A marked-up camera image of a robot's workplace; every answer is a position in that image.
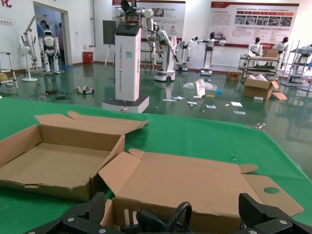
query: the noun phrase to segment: doorway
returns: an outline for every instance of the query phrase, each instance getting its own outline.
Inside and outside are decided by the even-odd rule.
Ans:
[[[58,37],[60,48],[59,65],[72,64],[68,12],[37,2],[34,2],[34,10],[38,21],[44,20],[46,22],[44,29],[52,31],[53,37]]]

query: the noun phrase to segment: cardboard box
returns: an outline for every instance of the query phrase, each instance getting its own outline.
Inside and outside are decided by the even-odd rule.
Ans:
[[[239,81],[239,77],[242,74],[240,72],[227,72],[226,73],[226,80],[228,81]]]
[[[273,92],[273,89],[278,88],[278,84],[275,80],[263,81],[247,78],[244,86],[243,95],[247,97],[262,97],[264,100],[267,100],[273,95],[279,100],[287,100],[283,93]]]
[[[69,116],[36,116],[41,125],[0,141],[0,187],[88,201],[105,185],[98,171],[124,151],[124,134],[147,124]]]
[[[303,211],[269,177],[249,175],[255,165],[237,165],[183,156],[122,152],[99,175],[116,195],[106,204],[103,226],[125,224],[124,209],[148,209],[163,219],[188,201],[193,214],[190,228],[198,233],[232,233],[238,230],[238,196],[248,193],[256,201],[277,206],[288,215]],[[264,192],[276,188],[276,194]]]
[[[264,49],[262,52],[262,57],[277,58],[278,50]]]

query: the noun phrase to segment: screw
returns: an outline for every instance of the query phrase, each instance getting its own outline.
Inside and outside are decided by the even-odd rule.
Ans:
[[[287,222],[285,220],[280,220],[279,221],[281,224],[287,224]]]

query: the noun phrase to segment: wall poster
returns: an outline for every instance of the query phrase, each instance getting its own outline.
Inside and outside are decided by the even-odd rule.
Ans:
[[[211,3],[209,33],[224,39],[226,46],[246,47],[260,37],[263,48],[271,48],[290,37],[299,4],[286,3]]]
[[[120,8],[120,3],[121,0],[113,0],[113,20],[115,20],[114,10]],[[154,22],[165,30],[169,36],[176,36],[179,40],[182,39],[185,1],[137,0],[136,4],[141,9],[152,9],[154,11]],[[147,27],[145,19],[143,19],[142,26]],[[147,38],[147,32],[144,30],[142,30],[142,38]]]

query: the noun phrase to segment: red trash bin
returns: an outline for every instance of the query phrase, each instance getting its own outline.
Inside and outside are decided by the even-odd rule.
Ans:
[[[93,52],[82,52],[82,63],[83,64],[93,63]]]

